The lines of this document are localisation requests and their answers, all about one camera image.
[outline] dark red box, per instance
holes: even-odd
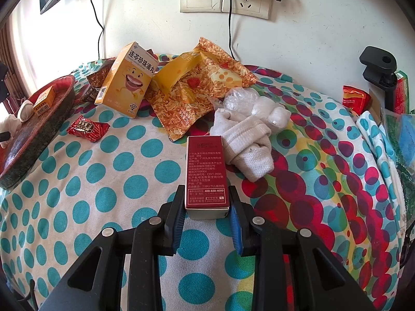
[[[220,136],[187,139],[185,208],[189,218],[223,218],[229,211],[226,167]]]

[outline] yellow medicine box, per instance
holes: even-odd
[[[104,104],[134,118],[157,65],[158,61],[136,42],[127,45],[118,54],[95,104]]]
[[[33,106],[33,111],[38,115],[42,115],[47,110],[49,110],[55,99],[55,90],[53,87],[50,87],[43,91],[36,100],[36,103]]]

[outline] white wall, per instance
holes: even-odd
[[[105,57],[137,41],[156,53],[191,50],[200,36],[227,49],[225,13],[180,13],[179,0],[94,0],[104,19]],[[96,24],[89,0],[61,0],[39,14],[39,0],[22,0],[12,16],[20,69],[33,92],[97,59]],[[415,32],[394,0],[283,0],[271,19],[232,17],[234,48],[244,64],[282,71],[300,84],[342,99],[344,84],[368,90],[358,60],[373,45],[395,55],[415,85]],[[411,95],[415,107],[415,91]]]

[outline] barcode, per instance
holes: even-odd
[[[49,105],[48,104],[45,104],[45,105],[42,105],[38,110],[37,110],[37,113],[38,114],[42,114],[42,113],[44,113],[46,110],[48,110],[48,109],[50,109],[50,107],[49,107]]]
[[[97,99],[102,99],[102,97],[104,96],[104,92],[105,92],[106,88],[107,88],[107,87],[102,87],[102,88],[101,88],[101,90],[100,90],[100,92],[99,92],[99,94],[98,94]]]
[[[208,200],[223,200],[223,199],[225,199],[225,197],[224,196],[207,196],[206,197],[206,200],[208,201]]]

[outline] strawberry image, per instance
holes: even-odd
[[[189,78],[187,80],[188,86],[190,86],[192,89],[196,89],[200,84],[200,79],[197,77]]]

